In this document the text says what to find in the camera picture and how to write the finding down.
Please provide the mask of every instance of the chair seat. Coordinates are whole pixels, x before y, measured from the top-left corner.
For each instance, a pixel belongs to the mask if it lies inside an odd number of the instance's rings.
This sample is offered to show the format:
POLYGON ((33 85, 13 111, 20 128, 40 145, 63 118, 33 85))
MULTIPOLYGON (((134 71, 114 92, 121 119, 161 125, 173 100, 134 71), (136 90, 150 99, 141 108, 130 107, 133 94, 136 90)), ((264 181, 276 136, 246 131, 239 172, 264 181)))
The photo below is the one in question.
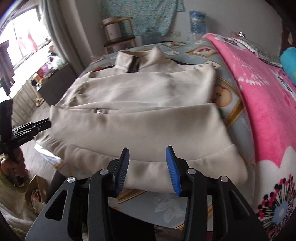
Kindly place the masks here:
POLYGON ((132 39, 135 39, 134 35, 125 35, 125 36, 122 36, 122 37, 119 37, 119 38, 116 38, 116 39, 112 39, 112 40, 106 42, 104 47, 108 47, 110 45, 118 44, 118 43, 128 41, 128 40, 132 40, 132 39))

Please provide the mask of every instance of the silver screw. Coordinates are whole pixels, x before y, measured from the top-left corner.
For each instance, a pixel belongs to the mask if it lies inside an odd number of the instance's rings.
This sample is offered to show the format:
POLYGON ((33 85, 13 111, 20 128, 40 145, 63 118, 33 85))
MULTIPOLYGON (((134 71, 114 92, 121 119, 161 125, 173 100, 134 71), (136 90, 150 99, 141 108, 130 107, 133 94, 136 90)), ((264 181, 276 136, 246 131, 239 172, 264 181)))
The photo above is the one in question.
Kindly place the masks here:
POLYGON ((68 183, 73 183, 73 182, 75 182, 75 177, 69 177, 68 179, 67 179, 67 182, 68 183))
POLYGON ((226 177, 226 176, 222 176, 222 177, 220 177, 220 179, 224 183, 228 182, 228 180, 229 180, 228 177, 226 177))
POLYGON ((100 170, 100 174, 101 175, 106 175, 108 173, 109 173, 109 170, 108 169, 102 169, 102 170, 100 170))
POLYGON ((187 170, 187 172, 188 172, 188 174, 195 174, 195 173, 196 173, 196 170, 193 169, 193 168, 189 168, 189 169, 187 170))

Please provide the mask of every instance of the wall outlet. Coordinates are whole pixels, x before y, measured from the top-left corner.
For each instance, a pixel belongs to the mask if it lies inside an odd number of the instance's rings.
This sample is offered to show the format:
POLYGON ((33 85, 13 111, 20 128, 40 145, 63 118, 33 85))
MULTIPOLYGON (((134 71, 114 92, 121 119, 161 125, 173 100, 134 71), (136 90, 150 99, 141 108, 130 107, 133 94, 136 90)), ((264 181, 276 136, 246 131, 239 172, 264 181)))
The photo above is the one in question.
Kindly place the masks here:
POLYGON ((179 37, 181 36, 181 31, 171 31, 170 35, 174 37, 179 37))

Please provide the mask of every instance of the blue plush toy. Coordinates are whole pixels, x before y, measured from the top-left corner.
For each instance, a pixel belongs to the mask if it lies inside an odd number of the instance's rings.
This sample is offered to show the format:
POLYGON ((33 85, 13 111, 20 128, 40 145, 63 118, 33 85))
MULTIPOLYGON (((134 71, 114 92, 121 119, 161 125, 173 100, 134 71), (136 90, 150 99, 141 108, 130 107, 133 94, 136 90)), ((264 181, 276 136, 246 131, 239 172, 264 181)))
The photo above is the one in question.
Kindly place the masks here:
POLYGON ((290 47, 282 53, 281 64, 286 75, 296 85, 296 48, 290 47))

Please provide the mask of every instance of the wooden floor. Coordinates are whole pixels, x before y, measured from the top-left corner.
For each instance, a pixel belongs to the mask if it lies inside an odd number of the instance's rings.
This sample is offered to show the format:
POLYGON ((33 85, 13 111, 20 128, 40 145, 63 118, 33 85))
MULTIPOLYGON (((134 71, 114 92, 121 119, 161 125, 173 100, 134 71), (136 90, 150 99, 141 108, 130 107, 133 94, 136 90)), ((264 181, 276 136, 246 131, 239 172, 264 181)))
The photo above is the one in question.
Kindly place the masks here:
MULTIPOLYGON (((41 106, 37 107, 33 112, 30 121, 40 121, 48 118, 49 116, 49 105, 44 102, 41 106)), ((38 175, 47 180, 48 183, 52 181, 55 174, 55 168, 47 163, 47 161, 34 149, 35 140, 31 140, 20 148, 23 151, 26 168, 29 171, 30 177, 38 175)))

